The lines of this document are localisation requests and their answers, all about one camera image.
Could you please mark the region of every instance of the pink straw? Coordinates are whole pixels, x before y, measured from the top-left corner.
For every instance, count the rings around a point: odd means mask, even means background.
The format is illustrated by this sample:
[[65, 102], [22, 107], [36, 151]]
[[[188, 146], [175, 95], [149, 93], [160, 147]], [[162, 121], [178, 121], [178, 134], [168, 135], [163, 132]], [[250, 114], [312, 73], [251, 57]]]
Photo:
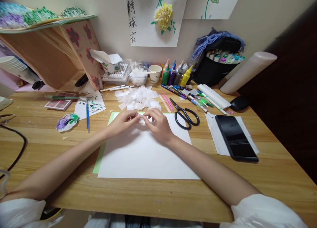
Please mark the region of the pink straw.
[[165, 93], [164, 93], [164, 96], [163, 96], [163, 98], [164, 98], [164, 100], [167, 102], [167, 104], [169, 105], [169, 107], [171, 108], [171, 111], [173, 110], [173, 106], [172, 106], [172, 103], [168, 100], [168, 98], [167, 98], [167, 96], [165, 95]]

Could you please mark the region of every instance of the scissors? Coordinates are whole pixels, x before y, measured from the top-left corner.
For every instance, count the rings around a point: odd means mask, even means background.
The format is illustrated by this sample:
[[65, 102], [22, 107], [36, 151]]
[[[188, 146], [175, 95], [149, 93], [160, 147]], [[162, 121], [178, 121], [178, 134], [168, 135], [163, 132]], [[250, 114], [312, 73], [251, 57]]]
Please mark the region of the scissors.
[[[198, 125], [199, 125], [200, 121], [199, 121], [199, 117], [197, 116], [196, 113], [194, 113], [192, 110], [190, 110], [190, 109], [188, 109], [188, 108], [185, 108], [185, 110], [184, 110], [184, 109], [181, 108], [179, 105], [177, 105], [176, 102], [173, 101], [173, 99], [171, 99], [171, 98], [169, 98], [169, 99], [171, 100], [171, 102], [174, 104], [174, 106], [175, 106], [175, 108], [176, 108], [175, 120], [176, 120], [177, 125], [179, 125], [179, 126], [180, 126], [181, 128], [183, 128], [184, 130], [190, 130], [191, 127], [192, 127], [192, 125], [193, 125], [193, 126], [198, 126]], [[197, 119], [197, 123], [193, 122], [193, 121], [189, 118], [188, 114], [187, 114], [185, 111], [190, 112], [191, 114], [193, 114], [193, 115], [196, 117], [196, 119]], [[181, 125], [181, 124], [178, 122], [178, 120], [177, 120], [177, 114], [179, 114], [179, 115], [181, 116], [181, 118], [183, 118], [183, 119], [185, 120], [185, 122], [188, 124], [188, 127], [185, 127], [185, 126]]]

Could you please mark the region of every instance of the green paint bottle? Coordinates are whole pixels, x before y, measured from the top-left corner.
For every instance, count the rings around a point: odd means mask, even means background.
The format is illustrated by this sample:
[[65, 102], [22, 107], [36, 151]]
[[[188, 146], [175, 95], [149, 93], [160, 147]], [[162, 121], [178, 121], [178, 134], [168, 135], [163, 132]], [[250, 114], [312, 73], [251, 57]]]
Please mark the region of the green paint bottle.
[[162, 85], [166, 86], [168, 78], [169, 78], [169, 64], [168, 64], [167, 68], [164, 67], [164, 69], [165, 69], [165, 71], [163, 73]]

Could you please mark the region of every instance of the black phone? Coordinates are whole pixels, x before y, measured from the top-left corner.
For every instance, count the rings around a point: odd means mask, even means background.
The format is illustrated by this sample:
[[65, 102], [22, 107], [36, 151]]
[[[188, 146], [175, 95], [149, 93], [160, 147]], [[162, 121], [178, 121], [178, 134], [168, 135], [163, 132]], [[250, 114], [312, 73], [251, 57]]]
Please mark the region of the black phone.
[[236, 161], [259, 162], [242, 128], [234, 116], [216, 116], [216, 122], [231, 157]]

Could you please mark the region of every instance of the white sleeve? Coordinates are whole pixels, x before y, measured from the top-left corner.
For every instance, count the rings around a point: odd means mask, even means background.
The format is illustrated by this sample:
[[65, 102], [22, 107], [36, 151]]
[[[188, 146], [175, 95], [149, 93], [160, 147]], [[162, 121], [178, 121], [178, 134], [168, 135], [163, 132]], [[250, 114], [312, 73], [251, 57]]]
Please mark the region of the white sleeve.
[[0, 227], [49, 228], [58, 223], [55, 221], [40, 221], [45, 201], [20, 198], [0, 203]]
[[234, 222], [223, 222], [220, 228], [238, 227], [300, 227], [307, 228], [301, 218], [288, 206], [263, 194], [253, 194], [244, 198], [236, 206], [231, 206]]

